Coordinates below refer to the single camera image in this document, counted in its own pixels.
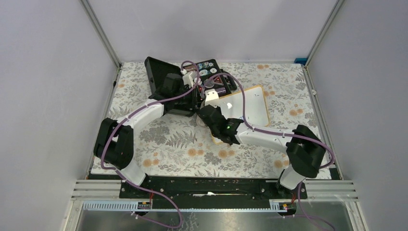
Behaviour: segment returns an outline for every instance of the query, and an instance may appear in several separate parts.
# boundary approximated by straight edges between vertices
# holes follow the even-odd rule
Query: gray wall
[[[115,67],[77,0],[0,3],[0,230],[59,229]]]
[[[336,0],[90,0],[123,62],[307,57]]]
[[[310,64],[372,231],[406,230],[408,1],[346,1]]]

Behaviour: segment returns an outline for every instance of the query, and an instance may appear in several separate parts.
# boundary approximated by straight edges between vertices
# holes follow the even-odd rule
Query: floral patterned surface
[[[219,66],[234,75],[244,88],[263,86],[270,127],[292,129],[304,124],[320,136],[299,64]],[[144,64],[125,63],[109,117],[117,119],[136,110],[150,94]],[[167,114],[135,136],[134,159],[141,169],[150,175],[278,178],[289,165],[285,154],[271,149],[215,144],[209,128],[197,125],[196,117]],[[96,157],[91,173],[114,174],[101,169],[100,159]],[[318,179],[331,179],[329,170],[322,169]]]

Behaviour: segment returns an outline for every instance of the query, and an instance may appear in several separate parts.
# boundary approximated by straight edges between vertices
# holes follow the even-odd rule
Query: gray leaf pattern
[[[272,128],[293,129],[303,124],[319,135],[303,70],[299,64],[219,64],[249,88],[261,85]],[[143,63],[124,63],[108,116],[120,118],[138,108],[151,94]],[[134,138],[134,159],[150,175],[277,178],[289,165],[278,151],[254,145],[215,144],[196,115],[165,115]],[[103,170],[94,158],[92,174]],[[330,179],[321,169],[318,179]]]

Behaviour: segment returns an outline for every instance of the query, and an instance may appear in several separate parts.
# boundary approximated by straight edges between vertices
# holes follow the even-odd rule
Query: purple cable
[[[197,70],[197,77],[199,78],[199,77],[200,77],[200,74],[199,74],[199,70],[198,70],[197,65],[196,65],[195,63],[191,62],[191,61],[184,61],[184,62],[182,63],[182,65],[181,65],[181,69],[183,69],[183,65],[184,65],[185,63],[191,63],[191,64],[194,65],[195,69]],[[128,184],[130,184],[131,186],[133,186],[133,187],[135,187],[135,188],[137,188],[137,189],[139,189],[139,190],[143,190],[143,191],[146,191],[146,192],[150,192],[150,193],[154,193],[154,194],[160,195],[160,196],[164,197],[166,200],[168,200],[168,201],[174,206],[174,208],[175,208],[175,209],[177,210],[177,212],[178,212],[178,216],[180,217],[180,223],[179,223],[177,226],[169,226],[169,225],[163,224],[163,223],[161,223],[161,222],[159,222],[159,221],[155,221],[155,220],[152,220],[152,219],[150,219],[150,218],[145,218],[145,217],[140,216],[140,217],[141,217],[142,219],[144,219],[144,220],[151,221],[151,222],[153,222],[153,223],[156,223],[156,224],[158,224],[158,225],[164,226],[164,227],[169,228],[169,229],[177,229],[177,228],[180,228],[181,225],[183,224],[183,216],[182,216],[182,214],[181,214],[181,212],[180,212],[179,207],[177,207],[177,205],[176,205],[168,196],[166,196],[166,195],[164,195],[164,194],[162,194],[162,193],[160,193],[160,192],[156,192],[156,191],[153,191],[153,190],[145,189],[145,188],[143,188],[143,187],[140,187],[140,186],[134,184],[133,182],[131,182],[131,181],[129,181],[128,179],[126,179],[126,177],[123,176],[123,175],[119,172],[119,170],[117,170],[115,167],[106,167],[106,166],[104,165],[104,160],[105,160],[105,156],[106,156],[106,151],[108,150],[108,147],[109,147],[110,143],[112,142],[112,139],[113,139],[114,135],[116,134],[117,130],[118,130],[126,121],[128,121],[129,119],[131,119],[134,115],[136,115],[136,114],[137,114],[138,112],[140,112],[141,110],[143,110],[143,109],[145,109],[145,108],[147,108],[147,107],[149,107],[149,106],[151,106],[151,105],[154,105],[154,104],[157,104],[157,103],[164,103],[164,102],[168,102],[168,101],[171,101],[171,100],[176,100],[176,99],[182,98],[182,97],[184,97],[184,96],[190,94],[190,93],[197,87],[198,82],[199,82],[199,81],[196,81],[195,84],[194,84],[194,86],[193,86],[190,90],[188,90],[186,93],[184,93],[184,94],[181,94],[181,95],[176,96],[176,97],[173,97],[173,98],[164,99],[164,100],[159,100],[159,101],[155,101],[155,102],[149,103],[149,104],[147,104],[147,105],[144,105],[144,106],[138,108],[136,111],[134,111],[133,113],[131,113],[128,117],[124,118],[124,119],[115,127],[115,129],[112,131],[111,135],[110,135],[109,138],[108,138],[108,141],[107,141],[106,144],[105,144],[105,147],[104,147],[104,149],[103,149],[102,156],[101,156],[101,168],[102,168],[102,169],[115,170],[115,172],[120,176],[120,178],[122,178],[123,180],[125,180],[125,181],[126,181]]]
[[[243,89],[241,83],[239,83],[239,81],[238,81],[234,76],[232,76],[232,75],[230,75],[230,74],[228,74],[228,73],[219,73],[219,74],[216,74],[216,75],[211,76],[211,77],[208,79],[207,83],[210,82],[212,79],[216,78],[217,76],[221,76],[221,75],[226,75],[226,76],[231,77],[231,78],[238,84],[238,86],[240,87],[241,92],[242,92],[242,102],[243,102],[243,103],[242,103],[242,110],[243,110],[243,116],[242,116],[242,117],[243,117],[243,121],[244,121],[244,123],[245,123],[245,125],[246,125],[247,127],[249,127],[250,129],[252,129],[252,130],[254,130],[254,131],[259,131],[259,132],[263,132],[263,133],[266,133],[266,134],[271,134],[271,135],[276,135],[276,136],[283,136],[283,135],[285,135],[285,136],[289,136],[289,137],[295,137],[295,138],[300,138],[300,139],[303,139],[303,140],[307,140],[307,141],[314,142],[314,143],[316,143],[316,144],[322,146],[323,148],[325,148],[325,149],[330,153],[330,156],[331,156],[330,162],[327,163],[327,164],[325,164],[325,165],[323,165],[323,166],[320,166],[320,169],[321,169],[321,168],[328,167],[328,166],[330,166],[330,165],[332,165],[332,164],[334,163],[334,152],[333,152],[333,150],[332,150],[329,146],[327,146],[325,143],[322,143],[322,142],[320,142],[320,141],[318,141],[318,140],[315,140],[315,139],[312,139],[312,138],[309,138],[309,137],[306,137],[306,136],[300,136],[300,135],[296,135],[296,134],[283,134],[282,132],[266,131],[266,130],[262,130],[262,129],[259,129],[259,128],[254,128],[254,127],[252,127],[252,126],[248,123],[248,121],[246,121],[246,116],[245,116],[245,93],[244,93],[244,89]]]
[[[126,177],[123,176],[122,173],[120,173],[118,170],[116,170],[115,172],[116,172],[117,175],[119,175],[122,179],[126,180]],[[146,192],[149,192],[149,193],[154,193],[154,194],[160,195],[160,196],[164,197],[166,200],[168,200],[168,201],[174,206],[174,208],[176,208],[176,210],[177,210],[177,212],[178,212],[178,216],[180,217],[180,223],[179,223],[177,226],[170,226],[170,225],[163,224],[163,223],[161,223],[161,222],[159,222],[159,221],[156,221],[156,220],[153,220],[153,219],[150,219],[150,218],[145,218],[144,216],[137,216],[137,215],[136,215],[137,218],[141,218],[141,219],[143,219],[143,220],[147,220],[147,221],[153,222],[153,223],[155,223],[155,224],[164,226],[164,227],[169,228],[169,229],[177,229],[177,228],[180,228],[180,227],[181,227],[181,225],[183,224],[182,214],[181,214],[181,212],[180,212],[179,207],[177,207],[176,203],[174,203],[173,200],[171,200],[168,196],[164,195],[163,193],[156,192],[156,191],[153,191],[153,190],[150,190],[150,189],[145,189],[145,188],[143,188],[143,187],[140,187],[139,185],[134,184],[133,182],[131,182],[131,181],[129,181],[129,180],[126,180],[126,182],[127,182],[128,184],[130,184],[131,186],[133,186],[133,187],[139,189],[139,190],[143,190],[143,191],[146,191]]]
[[[195,69],[197,70],[197,77],[200,77],[199,69],[198,69],[197,65],[196,65],[195,63],[191,62],[191,61],[184,61],[184,62],[181,64],[181,69],[183,69],[183,65],[184,65],[185,63],[191,63],[191,64],[193,64],[194,67],[195,67]],[[245,93],[244,93],[244,89],[243,89],[241,83],[240,83],[234,76],[232,76],[232,75],[230,75],[230,74],[228,74],[228,73],[219,73],[219,74],[213,75],[213,76],[211,76],[211,77],[208,79],[208,82],[210,82],[211,80],[213,80],[213,79],[216,78],[217,76],[221,76],[221,75],[227,75],[227,76],[231,77],[231,78],[232,78],[235,82],[237,82],[237,84],[239,85],[239,87],[240,87],[240,89],[241,89],[242,101],[243,101],[243,104],[242,104],[242,108],[243,108],[243,120],[244,120],[244,123],[245,123],[245,125],[246,125],[247,127],[249,127],[250,129],[253,129],[253,130],[255,130],[255,131],[259,131],[259,132],[263,132],[263,133],[267,133],[267,134],[271,134],[271,135],[278,135],[278,136],[283,136],[283,135],[284,135],[283,133],[280,133],[280,132],[266,131],[266,130],[262,130],[262,129],[258,129],[258,128],[253,128],[253,127],[246,121],[246,116],[245,116]],[[176,97],[173,97],[173,98],[169,98],[169,99],[165,99],[165,100],[160,100],[160,101],[156,101],[156,102],[153,102],[153,103],[149,103],[149,104],[147,104],[147,106],[144,105],[144,106],[138,108],[138,109],[137,109],[136,111],[134,111],[133,113],[131,113],[127,118],[123,119],[123,120],[115,127],[115,129],[113,130],[113,132],[112,132],[111,135],[109,136],[109,139],[108,139],[108,141],[107,141],[106,144],[105,144],[105,147],[104,147],[104,149],[103,149],[102,156],[101,156],[101,168],[102,168],[102,169],[115,170],[115,172],[116,172],[122,179],[126,180],[126,181],[127,181],[130,185],[132,185],[133,187],[135,187],[135,188],[137,188],[137,189],[140,189],[140,190],[143,190],[143,191],[146,191],[146,192],[151,192],[151,193],[158,194],[158,195],[164,197],[165,199],[167,199],[167,200],[176,208],[176,210],[177,210],[177,212],[178,212],[178,215],[179,215],[179,217],[180,217],[180,223],[179,223],[177,226],[168,226],[168,225],[163,224],[163,223],[161,223],[161,222],[158,222],[158,221],[155,221],[155,220],[152,220],[152,219],[149,219],[149,218],[141,217],[141,218],[143,218],[143,219],[145,219],[145,220],[148,220],[148,221],[151,221],[151,222],[153,222],[153,223],[159,224],[159,225],[164,226],[164,227],[166,227],[166,228],[176,229],[176,228],[181,227],[181,225],[182,225],[182,223],[183,223],[183,218],[182,218],[180,209],[177,207],[177,205],[176,205],[169,197],[167,197],[166,195],[164,195],[164,194],[162,194],[162,193],[159,193],[159,192],[156,192],[156,191],[153,191],[153,190],[149,190],[149,189],[142,188],[142,187],[140,187],[140,186],[134,184],[133,182],[127,180],[126,177],[123,176],[122,174],[120,174],[120,172],[119,172],[115,167],[106,167],[106,166],[104,165],[104,159],[105,159],[106,151],[108,150],[109,144],[111,143],[111,141],[112,141],[114,135],[116,134],[117,130],[118,130],[128,119],[131,119],[134,115],[136,115],[136,114],[137,114],[138,112],[140,112],[141,110],[147,108],[148,106],[151,106],[151,105],[154,105],[154,104],[157,104],[157,103],[164,103],[164,102],[168,102],[168,101],[171,101],[171,100],[176,100],[176,99],[182,98],[182,97],[184,97],[184,96],[190,94],[190,93],[197,87],[198,82],[199,82],[199,81],[196,81],[195,84],[194,84],[194,86],[193,86],[190,90],[188,90],[186,93],[184,93],[184,94],[181,94],[181,95],[176,96]],[[321,145],[322,147],[324,147],[324,148],[331,154],[331,160],[330,160],[330,162],[329,162],[328,164],[323,165],[323,166],[321,166],[320,168],[324,168],[324,167],[330,166],[331,164],[334,163],[334,153],[333,153],[333,151],[331,150],[331,148],[330,148],[329,146],[327,146],[326,144],[324,144],[324,143],[322,143],[322,142],[320,142],[320,141],[318,141],[318,140],[311,139],[311,138],[309,138],[309,137],[305,137],[305,136],[300,136],[300,135],[295,135],[295,134],[285,134],[285,135],[286,135],[286,136],[289,136],[289,137],[295,137],[295,138],[300,138],[300,139],[308,140],[308,141],[317,143],[317,144]],[[316,226],[318,226],[318,227],[321,227],[320,225],[318,225],[317,223],[315,223],[314,221],[312,221],[311,218],[310,218],[310,216],[306,215],[306,213],[305,213],[305,216],[306,216],[314,225],[316,225]]]
[[[326,223],[326,224],[328,224],[330,227],[332,227],[334,231],[336,231],[336,228],[335,228],[334,225],[332,225],[330,222],[328,222],[328,221],[326,221],[326,220],[324,220],[324,219],[322,219],[322,218],[312,217],[312,216],[309,216],[308,214],[306,214],[306,212],[303,210],[302,203],[300,203],[300,188],[301,188],[300,186],[301,186],[301,185],[302,185],[301,182],[297,185],[297,202],[299,203],[299,208],[300,208],[300,210],[303,212],[304,217],[307,218],[310,222],[312,222],[312,224],[314,224],[316,227],[318,227],[318,228],[321,229],[321,230],[330,231],[330,230],[328,230],[328,229],[323,228],[321,225],[319,225],[318,223],[316,223],[313,219],[316,219],[316,218],[317,218],[317,219],[323,221],[324,223]]]

